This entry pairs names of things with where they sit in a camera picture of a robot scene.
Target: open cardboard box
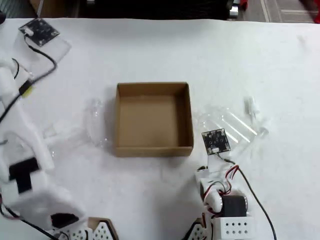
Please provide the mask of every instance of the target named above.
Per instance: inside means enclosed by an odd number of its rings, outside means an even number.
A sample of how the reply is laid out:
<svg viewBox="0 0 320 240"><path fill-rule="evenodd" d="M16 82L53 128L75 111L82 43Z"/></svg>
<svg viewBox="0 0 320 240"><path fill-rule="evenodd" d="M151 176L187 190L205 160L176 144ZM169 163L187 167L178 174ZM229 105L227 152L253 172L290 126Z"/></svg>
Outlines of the open cardboard box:
<svg viewBox="0 0 320 240"><path fill-rule="evenodd" d="M194 136L186 82L119 83L115 104L118 157L191 154Z"/></svg>

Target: red object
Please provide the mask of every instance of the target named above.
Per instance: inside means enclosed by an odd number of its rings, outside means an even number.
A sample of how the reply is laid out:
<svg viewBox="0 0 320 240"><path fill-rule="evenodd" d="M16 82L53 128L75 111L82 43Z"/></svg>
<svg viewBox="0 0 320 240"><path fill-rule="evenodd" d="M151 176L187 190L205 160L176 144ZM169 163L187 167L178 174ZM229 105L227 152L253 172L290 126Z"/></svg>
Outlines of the red object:
<svg viewBox="0 0 320 240"><path fill-rule="evenodd" d="M248 0L240 0L240 7L244 10L248 8Z"/></svg>
<svg viewBox="0 0 320 240"><path fill-rule="evenodd" d="M315 17L314 22L320 24L320 0L314 0L318 6L318 15Z"/></svg>

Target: floor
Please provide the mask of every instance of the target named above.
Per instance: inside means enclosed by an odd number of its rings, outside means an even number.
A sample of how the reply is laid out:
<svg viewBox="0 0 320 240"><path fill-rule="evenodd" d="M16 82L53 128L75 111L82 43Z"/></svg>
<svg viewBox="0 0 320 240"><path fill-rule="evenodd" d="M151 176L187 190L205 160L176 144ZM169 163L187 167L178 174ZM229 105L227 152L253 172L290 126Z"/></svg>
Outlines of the floor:
<svg viewBox="0 0 320 240"><path fill-rule="evenodd" d="M270 23L313 23L318 13L313 0L248 0L238 20Z"/></svg>

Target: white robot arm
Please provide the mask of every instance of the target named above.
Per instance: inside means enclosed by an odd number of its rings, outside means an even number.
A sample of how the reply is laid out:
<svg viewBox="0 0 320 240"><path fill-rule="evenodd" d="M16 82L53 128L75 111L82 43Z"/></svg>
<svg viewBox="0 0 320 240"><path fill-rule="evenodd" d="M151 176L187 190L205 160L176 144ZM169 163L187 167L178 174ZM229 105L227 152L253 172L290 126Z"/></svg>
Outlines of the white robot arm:
<svg viewBox="0 0 320 240"><path fill-rule="evenodd" d="M0 101L5 109L21 95L15 71L11 58L0 52ZM54 168L52 156L21 99L0 121L0 142L0 187L7 208L44 230L85 220L83 208L48 176L47 171Z"/></svg>

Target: clear plastic bag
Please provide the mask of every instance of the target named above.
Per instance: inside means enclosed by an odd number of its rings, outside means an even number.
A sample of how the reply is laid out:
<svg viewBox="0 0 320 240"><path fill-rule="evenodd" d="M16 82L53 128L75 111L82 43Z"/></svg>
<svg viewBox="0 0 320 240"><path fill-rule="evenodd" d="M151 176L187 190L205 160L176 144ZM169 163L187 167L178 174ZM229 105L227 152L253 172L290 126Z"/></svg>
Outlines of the clear plastic bag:
<svg viewBox="0 0 320 240"><path fill-rule="evenodd" d="M239 162L244 151L250 149L257 139L264 137L268 130L262 123L242 119L229 108L207 106L205 113L198 114L196 128L199 134L207 131L224 129L231 151L220 154L222 158L233 159ZM217 155L208 156L208 169L210 172L224 171L230 164L221 161Z"/></svg>
<svg viewBox="0 0 320 240"><path fill-rule="evenodd" d="M112 145L112 129L113 123L106 116L105 105L99 99L92 99L83 112L74 114L69 120L52 123L43 131L43 137L52 158L57 159L82 145L109 148Z"/></svg>

